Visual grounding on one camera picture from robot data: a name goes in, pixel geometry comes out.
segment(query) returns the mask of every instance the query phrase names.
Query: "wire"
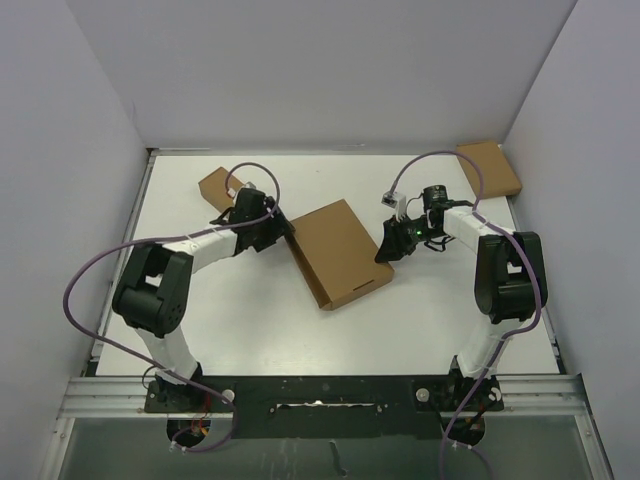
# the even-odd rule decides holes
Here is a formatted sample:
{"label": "wire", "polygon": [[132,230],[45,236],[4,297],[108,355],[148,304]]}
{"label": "wire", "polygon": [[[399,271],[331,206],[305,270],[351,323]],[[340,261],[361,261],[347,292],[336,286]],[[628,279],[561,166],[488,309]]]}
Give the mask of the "wire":
{"label": "wire", "polygon": [[[487,365],[483,368],[482,372],[480,373],[480,376],[476,379],[475,383],[472,385],[472,387],[469,390],[469,392],[467,392],[467,395],[464,397],[462,402],[460,402],[460,405],[458,406],[458,408],[454,412],[453,416],[451,417],[451,420],[449,420],[449,424],[447,425],[447,428],[445,429],[444,434],[442,436],[442,442],[440,442],[440,450],[438,452],[438,471],[439,471],[440,480],[446,480],[446,477],[445,477],[445,474],[444,474],[445,450],[446,450],[447,442],[451,441],[449,439],[449,433],[451,433],[451,429],[453,428],[453,425],[454,425],[455,421],[458,419],[458,417],[460,416],[460,413],[462,412],[464,407],[467,405],[467,403],[469,403],[469,400],[471,400],[471,398],[473,398],[473,395],[476,393],[476,391],[480,387],[480,384],[486,378],[487,374],[489,373],[489,370],[491,369],[493,364],[496,362],[496,360],[500,356],[500,353],[502,352],[502,348],[504,347],[505,342],[509,338],[513,337],[514,335],[521,335],[523,333],[530,332],[531,330],[533,330],[534,328],[536,328],[538,326],[538,324],[540,323],[540,318],[542,317],[542,295],[540,293],[540,286],[538,285],[538,280],[536,278],[535,271],[533,270],[533,266],[531,265],[531,262],[527,258],[527,255],[525,254],[524,250],[522,249],[522,247],[520,246],[518,241],[509,232],[507,232],[503,228],[500,228],[497,225],[494,225],[493,223],[491,223],[489,220],[487,220],[486,218],[484,218],[482,215],[480,215],[478,213],[478,211],[477,211],[478,204],[480,203],[480,200],[482,199],[482,197],[484,195],[484,176],[482,175],[482,171],[480,170],[480,167],[478,166],[478,164],[476,162],[474,162],[469,156],[467,156],[467,155],[465,155],[464,153],[461,153],[461,152],[456,152],[455,150],[435,150],[433,152],[428,152],[428,153],[424,153],[422,155],[419,155],[416,158],[414,158],[413,160],[409,161],[404,167],[402,167],[402,169],[400,170],[400,173],[398,173],[398,176],[396,177],[396,179],[391,184],[391,188],[389,189],[389,192],[390,193],[394,193],[395,192],[396,187],[398,186],[398,182],[400,181],[400,177],[402,177],[404,172],[411,165],[416,163],[418,160],[422,160],[423,158],[431,157],[433,155],[455,155],[456,157],[462,158],[463,160],[468,162],[473,167],[473,169],[476,171],[476,174],[478,175],[478,180],[479,180],[479,184],[480,185],[479,185],[479,188],[478,188],[478,194],[476,195],[476,200],[473,203],[473,206],[471,207],[471,212],[472,212],[472,214],[473,214],[473,216],[475,218],[477,218],[481,222],[485,223],[485,225],[488,228],[490,228],[494,232],[499,233],[500,235],[504,236],[509,241],[509,243],[511,243],[513,248],[516,250],[516,252],[518,253],[518,256],[522,260],[522,264],[523,264],[525,270],[527,271],[527,275],[529,276],[529,280],[531,282],[531,287],[533,288],[533,297],[534,297],[534,300],[535,300],[535,307],[536,307],[536,310],[535,310],[535,313],[534,313],[534,316],[533,316],[533,321],[531,322],[531,324],[529,326],[524,327],[524,328],[517,328],[515,330],[511,330],[509,332],[506,332],[505,334],[502,335],[502,337],[500,338],[500,342],[498,342],[498,345],[496,346],[496,349],[494,350],[493,354],[489,358],[489,361],[487,362]],[[476,450],[475,448],[471,447],[470,445],[464,445],[464,446],[466,446],[467,448],[469,448],[471,450]],[[483,462],[486,465],[488,465],[488,460],[486,459],[486,457],[484,457],[481,454],[479,454],[479,456],[481,457]],[[489,473],[491,475],[493,475],[493,469],[489,465],[488,465],[488,469],[489,469]]]}
{"label": "wire", "polygon": [[176,380],[178,380],[179,382],[185,383],[187,385],[190,385],[194,388],[197,388],[199,390],[202,390],[206,393],[208,393],[209,395],[211,395],[214,398],[219,399],[220,401],[222,401],[225,405],[227,405],[232,412],[232,417],[231,417],[231,428],[229,429],[229,432],[219,441],[217,441],[216,443],[212,444],[212,445],[208,445],[208,446],[204,446],[204,447],[191,447],[191,448],[187,448],[187,447],[182,447],[182,449],[186,452],[191,452],[191,453],[203,453],[203,452],[209,452],[212,450],[217,449],[218,447],[224,445],[225,443],[227,443],[231,437],[233,436],[233,433],[236,430],[236,427],[238,425],[238,415],[237,415],[237,409],[235,407],[235,405],[233,404],[233,402],[231,400],[229,400],[227,397],[225,397],[224,395],[222,395],[219,392],[216,392],[215,390],[213,390],[212,388],[207,387],[206,385],[203,385],[201,383],[198,382],[194,382],[193,380],[190,380],[186,377],[183,377],[182,375],[173,372],[169,369],[167,369],[164,365],[162,365],[161,363],[157,362],[156,360],[147,357],[146,355],[137,352],[115,340],[112,340],[104,335],[100,335],[92,330],[89,330],[88,328],[84,327],[82,324],[80,324],[75,317],[73,316],[73,314],[71,313],[71,308],[69,306],[69,299],[71,297],[71,292],[73,292],[74,287],[76,286],[76,284],[78,283],[78,281],[80,280],[80,278],[87,272],[87,270],[89,270],[89,268],[91,268],[93,265],[95,265],[98,261],[100,261],[101,259],[103,259],[104,257],[117,252],[119,250],[123,250],[125,248],[129,248],[129,247],[133,247],[135,245],[142,245],[142,244],[148,244],[148,243],[171,243],[171,242],[180,242],[180,241],[184,241],[187,240],[189,238],[197,238],[197,237],[201,237],[203,235],[206,235],[208,233],[214,232],[214,231],[222,231],[222,230],[229,230],[231,228],[239,228],[239,227],[248,227],[251,225],[255,225],[257,223],[260,223],[264,220],[267,220],[269,217],[271,217],[279,208],[279,204],[280,204],[280,184],[278,183],[278,180],[276,179],[276,177],[273,175],[273,173],[271,173],[271,171],[258,164],[255,162],[242,162],[239,163],[238,165],[236,165],[235,167],[233,167],[231,169],[231,171],[229,171],[229,173],[227,174],[227,177],[225,178],[225,188],[228,188],[228,183],[229,183],[229,178],[231,178],[231,175],[233,174],[233,172],[235,172],[236,170],[238,170],[241,167],[244,166],[252,166],[252,167],[257,167],[263,171],[265,171],[270,177],[271,180],[273,180],[273,183],[275,185],[275,189],[276,189],[276,199],[274,202],[274,206],[271,209],[270,212],[266,213],[265,215],[263,215],[260,218],[257,218],[255,220],[250,220],[247,222],[241,222],[241,223],[237,223],[237,224],[233,224],[233,225],[220,225],[220,226],[216,226],[216,227],[211,227],[211,228],[206,228],[204,230],[199,230],[197,232],[191,233],[189,235],[179,235],[179,236],[175,236],[175,237],[151,237],[151,238],[142,238],[139,240],[131,240],[128,242],[124,242],[116,247],[112,247],[109,248],[107,250],[104,250],[103,252],[98,253],[97,255],[95,255],[93,258],[91,258],[90,260],[88,260],[84,265],[82,265],[80,267],[80,269],[78,269],[78,271],[73,275],[73,277],[71,277],[71,280],[69,281],[69,284],[67,285],[67,287],[64,290],[64,294],[62,296],[62,309],[64,311],[65,317],[67,317],[67,320],[69,321],[69,323],[76,329],[79,330],[81,333],[87,335],[88,337],[91,337],[95,340],[104,342],[108,345],[111,345],[112,347],[115,347],[117,349],[122,350],[123,352],[128,353],[129,355],[132,355],[136,358],[139,358],[140,360],[144,360],[145,362],[149,363],[151,366],[156,367],[160,370],[163,370],[167,375],[175,378]]}

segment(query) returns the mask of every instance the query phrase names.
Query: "cardboard piece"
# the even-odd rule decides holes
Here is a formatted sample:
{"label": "cardboard piece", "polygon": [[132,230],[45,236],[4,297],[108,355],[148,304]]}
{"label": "cardboard piece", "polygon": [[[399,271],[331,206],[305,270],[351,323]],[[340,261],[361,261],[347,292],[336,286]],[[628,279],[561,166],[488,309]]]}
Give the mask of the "cardboard piece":
{"label": "cardboard piece", "polygon": [[[227,174],[218,168],[199,182],[202,197],[220,212],[233,206],[224,187]],[[242,185],[229,179],[236,191]],[[322,310],[335,310],[393,278],[389,264],[375,263],[378,247],[345,200],[289,221],[295,233],[287,244]]]}
{"label": "cardboard piece", "polygon": [[[522,184],[502,153],[500,146],[493,140],[487,142],[458,145],[459,152],[471,157],[484,176],[484,195],[482,198],[515,195],[522,190]],[[469,163],[458,159],[473,192],[477,195],[480,188],[478,174]]]}
{"label": "cardboard piece", "polygon": [[[233,198],[228,195],[224,186],[224,180],[227,175],[229,175],[229,172],[220,167],[198,182],[202,198],[213,205],[220,213],[229,207],[233,207]],[[229,179],[229,188],[236,192],[240,190],[242,185],[244,184],[234,176]]]}

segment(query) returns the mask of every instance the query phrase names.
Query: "cable connector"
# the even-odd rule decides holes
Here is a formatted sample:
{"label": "cable connector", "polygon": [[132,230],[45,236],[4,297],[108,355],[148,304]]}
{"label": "cable connector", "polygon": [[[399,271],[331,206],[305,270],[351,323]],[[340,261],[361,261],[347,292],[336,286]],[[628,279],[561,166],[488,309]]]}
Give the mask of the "cable connector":
{"label": "cable connector", "polygon": [[407,196],[398,192],[386,192],[382,195],[383,205],[396,210],[396,218],[401,219],[407,215]]}

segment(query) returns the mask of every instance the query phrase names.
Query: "screw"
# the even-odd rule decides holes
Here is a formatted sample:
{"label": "screw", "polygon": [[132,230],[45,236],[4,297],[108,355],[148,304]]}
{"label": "screw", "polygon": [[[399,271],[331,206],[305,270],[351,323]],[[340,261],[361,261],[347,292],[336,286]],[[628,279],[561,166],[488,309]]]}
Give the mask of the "screw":
{"label": "screw", "polygon": [[235,392],[233,390],[231,390],[230,388],[227,388],[226,390],[223,390],[222,391],[222,396],[225,397],[230,402],[233,402],[234,398],[236,398]]}
{"label": "screw", "polygon": [[421,403],[428,402],[429,401],[429,390],[427,390],[426,388],[419,388],[416,391],[416,398]]}

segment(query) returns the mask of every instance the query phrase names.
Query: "glass panel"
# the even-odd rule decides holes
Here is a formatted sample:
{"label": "glass panel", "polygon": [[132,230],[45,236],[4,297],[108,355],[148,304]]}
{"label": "glass panel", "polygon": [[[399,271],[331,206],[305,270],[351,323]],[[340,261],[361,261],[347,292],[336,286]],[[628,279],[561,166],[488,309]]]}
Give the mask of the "glass panel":
{"label": "glass panel", "polygon": [[[212,429],[222,433],[228,422]],[[79,419],[61,479],[437,478],[438,441],[410,437],[238,440],[208,454],[170,453],[161,419]],[[499,479],[589,479],[573,417],[490,417],[480,448]],[[449,448],[447,479],[489,478],[479,458]]]}

